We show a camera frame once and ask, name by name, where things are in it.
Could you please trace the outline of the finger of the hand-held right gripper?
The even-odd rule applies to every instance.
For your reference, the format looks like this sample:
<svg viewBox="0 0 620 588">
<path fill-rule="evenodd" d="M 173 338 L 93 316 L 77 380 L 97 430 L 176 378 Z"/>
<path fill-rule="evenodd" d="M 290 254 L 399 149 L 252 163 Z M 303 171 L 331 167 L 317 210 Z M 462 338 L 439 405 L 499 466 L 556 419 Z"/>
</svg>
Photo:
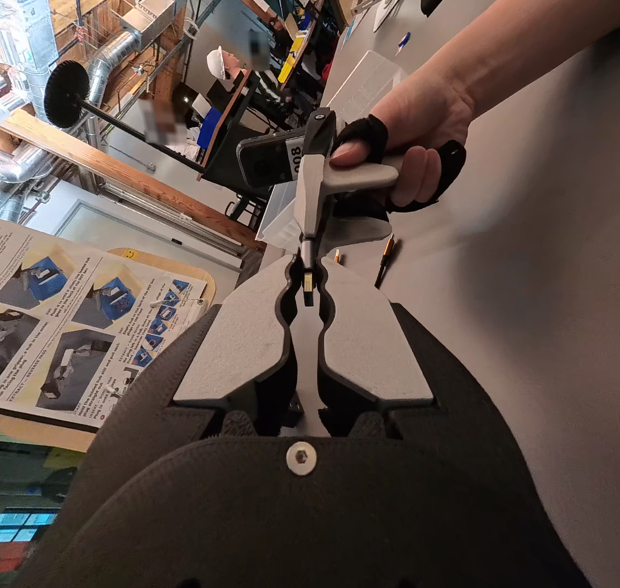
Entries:
<svg viewBox="0 0 620 588">
<path fill-rule="evenodd" d="M 324 200 L 333 193 L 335 171 L 323 155 L 305 155 L 301 158 L 297 181 L 294 219 L 303 237 L 314 237 Z"/>
</svg>

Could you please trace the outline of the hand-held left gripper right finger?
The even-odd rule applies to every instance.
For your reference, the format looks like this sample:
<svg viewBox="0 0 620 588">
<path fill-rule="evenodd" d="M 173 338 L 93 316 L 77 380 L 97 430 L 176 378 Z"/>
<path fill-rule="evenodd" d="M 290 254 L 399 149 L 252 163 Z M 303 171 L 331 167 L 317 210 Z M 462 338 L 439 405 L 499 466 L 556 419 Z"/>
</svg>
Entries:
<svg viewBox="0 0 620 588">
<path fill-rule="evenodd" d="M 346 389 L 380 410 L 433 402 L 433 393 L 391 302 L 369 282 L 322 258 L 317 380 Z"/>
</svg>

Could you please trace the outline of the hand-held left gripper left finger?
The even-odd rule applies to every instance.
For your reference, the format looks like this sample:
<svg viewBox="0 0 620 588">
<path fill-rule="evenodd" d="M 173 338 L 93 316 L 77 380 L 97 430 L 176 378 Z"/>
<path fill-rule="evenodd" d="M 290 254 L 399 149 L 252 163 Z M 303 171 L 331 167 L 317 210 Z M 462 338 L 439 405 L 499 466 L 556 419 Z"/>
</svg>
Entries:
<svg viewBox="0 0 620 588">
<path fill-rule="evenodd" d="M 228 296 L 174 402 L 224 411 L 286 411 L 297 378 L 290 328 L 296 294 L 297 257 L 286 254 Z"/>
</svg>

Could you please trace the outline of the person's right forearm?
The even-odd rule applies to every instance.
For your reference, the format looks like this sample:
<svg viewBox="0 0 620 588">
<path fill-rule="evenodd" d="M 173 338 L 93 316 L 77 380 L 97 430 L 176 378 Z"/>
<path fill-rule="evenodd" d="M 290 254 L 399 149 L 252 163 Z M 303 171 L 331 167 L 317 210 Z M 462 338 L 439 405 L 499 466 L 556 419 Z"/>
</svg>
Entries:
<svg viewBox="0 0 620 588">
<path fill-rule="evenodd" d="M 473 121 L 619 29 L 619 0 L 496 0 L 442 49 Z"/>
</svg>

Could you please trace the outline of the person's right hand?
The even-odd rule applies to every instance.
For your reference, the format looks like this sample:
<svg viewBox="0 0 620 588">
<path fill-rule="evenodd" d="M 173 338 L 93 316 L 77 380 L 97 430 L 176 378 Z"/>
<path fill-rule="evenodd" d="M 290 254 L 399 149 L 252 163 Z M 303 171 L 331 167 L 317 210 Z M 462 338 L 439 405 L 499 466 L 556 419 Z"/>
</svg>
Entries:
<svg viewBox="0 0 620 588">
<path fill-rule="evenodd" d="M 449 73 L 424 65 L 371 110 L 370 117 L 387 130 L 385 156 L 402 156 L 389 191 L 396 207 L 428 202 L 443 174 L 438 150 L 451 140 L 465 144 L 474 112 L 462 88 Z"/>
</svg>

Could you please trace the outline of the black panel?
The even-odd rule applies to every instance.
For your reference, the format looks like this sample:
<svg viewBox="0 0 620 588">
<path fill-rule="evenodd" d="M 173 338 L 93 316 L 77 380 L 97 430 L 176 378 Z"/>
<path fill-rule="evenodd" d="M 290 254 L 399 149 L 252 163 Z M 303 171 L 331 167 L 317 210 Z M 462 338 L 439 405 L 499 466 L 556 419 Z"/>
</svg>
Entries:
<svg viewBox="0 0 620 588">
<path fill-rule="evenodd" d="M 237 146 L 243 140 L 260 136 L 260 133 L 241 124 L 241 118 L 259 85 L 258 75 L 248 70 L 234 81 L 232 94 L 215 125 L 213 135 L 205 150 L 197 181 L 207 181 L 229 189 L 252 200 L 266 201 L 269 188 L 250 187 L 243 176 L 237 159 Z"/>
</svg>

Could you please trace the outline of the instruction poster board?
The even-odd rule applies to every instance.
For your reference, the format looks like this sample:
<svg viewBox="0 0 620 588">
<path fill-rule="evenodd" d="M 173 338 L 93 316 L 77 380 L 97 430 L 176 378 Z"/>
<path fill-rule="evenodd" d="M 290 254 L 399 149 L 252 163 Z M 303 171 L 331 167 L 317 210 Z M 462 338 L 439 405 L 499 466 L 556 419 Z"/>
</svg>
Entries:
<svg viewBox="0 0 620 588">
<path fill-rule="evenodd" d="M 85 452 L 212 305 L 204 270 L 1 222 L 1 441 Z"/>
</svg>

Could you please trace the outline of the silver ventilation duct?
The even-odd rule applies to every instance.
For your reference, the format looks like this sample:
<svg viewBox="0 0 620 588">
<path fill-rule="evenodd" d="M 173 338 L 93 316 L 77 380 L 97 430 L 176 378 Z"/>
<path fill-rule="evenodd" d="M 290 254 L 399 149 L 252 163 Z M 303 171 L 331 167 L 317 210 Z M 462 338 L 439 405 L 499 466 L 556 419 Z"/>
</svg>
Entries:
<svg viewBox="0 0 620 588">
<path fill-rule="evenodd" d="M 157 40 L 185 11 L 190 0 L 141 0 L 121 17 L 123 31 L 100 47 L 88 65 L 88 101 L 100 106 L 109 78 L 129 55 Z M 37 181 L 50 173 L 46 151 L 22 141 L 13 153 L 1 152 L 1 219 L 18 223 Z"/>
</svg>

